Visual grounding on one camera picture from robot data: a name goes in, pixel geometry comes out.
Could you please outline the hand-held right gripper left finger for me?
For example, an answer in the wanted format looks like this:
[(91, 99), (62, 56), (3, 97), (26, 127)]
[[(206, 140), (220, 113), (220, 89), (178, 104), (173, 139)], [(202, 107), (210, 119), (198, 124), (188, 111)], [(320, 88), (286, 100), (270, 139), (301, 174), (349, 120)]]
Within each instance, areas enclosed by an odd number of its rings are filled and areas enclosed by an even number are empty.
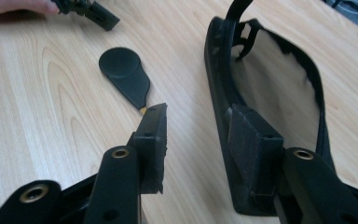
[(140, 161), (140, 192), (163, 193), (164, 160), (167, 152), (167, 105), (153, 105), (146, 109), (129, 144)]

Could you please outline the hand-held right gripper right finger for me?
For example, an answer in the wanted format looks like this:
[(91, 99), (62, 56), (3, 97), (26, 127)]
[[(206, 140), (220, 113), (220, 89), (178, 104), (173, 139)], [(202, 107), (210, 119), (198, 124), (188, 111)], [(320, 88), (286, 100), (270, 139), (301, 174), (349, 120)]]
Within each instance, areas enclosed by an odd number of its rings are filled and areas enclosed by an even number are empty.
[(274, 193), (272, 167), (280, 158), (284, 138), (252, 108), (233, 105), (228, 148), (251, 197)]

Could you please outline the black correction tape dispenser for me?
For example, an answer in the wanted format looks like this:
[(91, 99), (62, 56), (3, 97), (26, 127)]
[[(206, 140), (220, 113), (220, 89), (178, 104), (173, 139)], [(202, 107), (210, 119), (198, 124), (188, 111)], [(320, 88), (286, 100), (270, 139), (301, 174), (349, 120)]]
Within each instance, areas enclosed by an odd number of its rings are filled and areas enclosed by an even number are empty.
[(150, 90), (150, 79), (140, 57), (131, 49), (112, 48), (102, 54), (99, 67), (106, 78), (142, 114)]

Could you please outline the black mesh pencil case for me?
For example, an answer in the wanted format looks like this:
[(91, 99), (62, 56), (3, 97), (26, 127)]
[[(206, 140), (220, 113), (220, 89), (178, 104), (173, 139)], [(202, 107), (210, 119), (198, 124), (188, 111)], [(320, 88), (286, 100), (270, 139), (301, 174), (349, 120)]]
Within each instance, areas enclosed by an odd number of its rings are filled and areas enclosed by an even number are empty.
[[(325, 120), (324, 91), (313, 60), (290, 41), (241, 15), (253, 0), (233, 0), (211, 20), (204, 59), (234, 210), (287, 224), (315, 224), (334, 202), (337, 181)], [(283, 138), (272, 167), (274, 193), (251, 197), (228, 148), (233, 105), (255, 110)]]

